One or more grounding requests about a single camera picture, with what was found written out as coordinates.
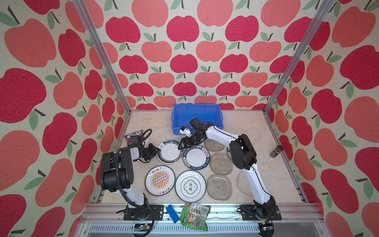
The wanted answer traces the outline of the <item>green red striped rim plate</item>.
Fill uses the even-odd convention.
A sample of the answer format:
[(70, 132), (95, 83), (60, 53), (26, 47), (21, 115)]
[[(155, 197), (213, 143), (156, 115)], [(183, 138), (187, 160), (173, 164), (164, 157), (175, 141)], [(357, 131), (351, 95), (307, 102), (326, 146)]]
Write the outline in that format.
[(176, 140), (166, 140), (159, 145), (160, 151), (157, 156), (164, 164), (174, 164), (183, 157), (183, 150), (179, 150), (180, 143)]

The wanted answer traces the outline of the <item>dark lettered rim plate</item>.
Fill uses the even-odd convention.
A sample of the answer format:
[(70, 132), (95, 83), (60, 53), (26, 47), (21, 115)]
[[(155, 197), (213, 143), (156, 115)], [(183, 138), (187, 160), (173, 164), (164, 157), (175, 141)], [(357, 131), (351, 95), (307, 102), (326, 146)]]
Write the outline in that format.
[(186, 167), (192, 170), (203, 170), (210, 164), (209, 151), (200, 145), (188, 148), (184, 151), (183, 162)]
[(231, 154), (230, 148), (227, 148), (227, 154), (228, 154), (229, 158), (232, 159), (232, 154)]

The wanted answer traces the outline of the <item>clear glass plate top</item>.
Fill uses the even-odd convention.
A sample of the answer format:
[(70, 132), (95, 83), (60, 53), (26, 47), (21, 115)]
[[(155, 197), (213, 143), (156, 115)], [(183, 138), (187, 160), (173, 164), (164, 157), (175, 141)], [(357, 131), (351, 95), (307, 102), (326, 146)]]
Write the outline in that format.
[(206, 147), (207, 150), (211, 152), (219, 152), (225, 148), (225, 145), (212, 139), (206, 139), (204, 141), (204, 146)]

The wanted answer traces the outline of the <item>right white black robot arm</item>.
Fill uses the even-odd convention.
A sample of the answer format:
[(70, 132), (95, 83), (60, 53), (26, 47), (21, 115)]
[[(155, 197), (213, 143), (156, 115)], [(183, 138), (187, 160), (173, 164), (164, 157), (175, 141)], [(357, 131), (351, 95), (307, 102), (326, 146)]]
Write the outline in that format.
[(268, 192), (260, 175), (257, 153), (246, 134), (235, 135), (218, 128), (212, 123), (191, 122), (192, 129), (181, 127), (179, 149), (192, 148), (207, 139), (215, 140), (230, 149), (233, 164), (243, 170), (253, 193), (256, 216), (260, 220), (269, 220), (276, 207), (275, 198)]

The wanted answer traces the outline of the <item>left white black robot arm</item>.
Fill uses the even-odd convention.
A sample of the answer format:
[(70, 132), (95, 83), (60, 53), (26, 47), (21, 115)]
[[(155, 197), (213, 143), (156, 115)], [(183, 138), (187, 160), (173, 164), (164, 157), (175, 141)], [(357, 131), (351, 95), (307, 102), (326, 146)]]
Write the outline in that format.
[(103, 154), (100, 185), (103, 190), (119, 193), (125, 199), (128, 203), (125, 212), (131, 213), (139, 220), (155, 221), (154, 212), (150, 209), (146, 195), (133, 186), (133, 163), (140, 161), (147, 164), (160, 151), (148, 142), (152, 132), (152, 129), (147, 129), (141, 135), (132, 135), (127, 147)]

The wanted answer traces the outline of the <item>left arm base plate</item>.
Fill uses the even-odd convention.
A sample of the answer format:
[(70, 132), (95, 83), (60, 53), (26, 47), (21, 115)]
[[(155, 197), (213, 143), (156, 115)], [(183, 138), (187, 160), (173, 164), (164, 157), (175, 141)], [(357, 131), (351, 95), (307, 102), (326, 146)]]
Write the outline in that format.
[(161, 221), (163, 219), (164, 205), (150, 205), (149, 210), (143, 208), (129, 208), (122, 210), (125, 221)]

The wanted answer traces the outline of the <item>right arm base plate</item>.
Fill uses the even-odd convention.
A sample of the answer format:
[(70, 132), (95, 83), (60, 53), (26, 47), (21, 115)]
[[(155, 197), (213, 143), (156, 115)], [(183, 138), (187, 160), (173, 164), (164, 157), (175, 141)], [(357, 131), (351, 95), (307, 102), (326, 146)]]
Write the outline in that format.
[(244, 221), (280, 221), (282, 220), (281, 212), (277, 205), (271, 210), (265, 211), (262, 207), (255, 205), (240, 205), (236, 210), (241, 214)]

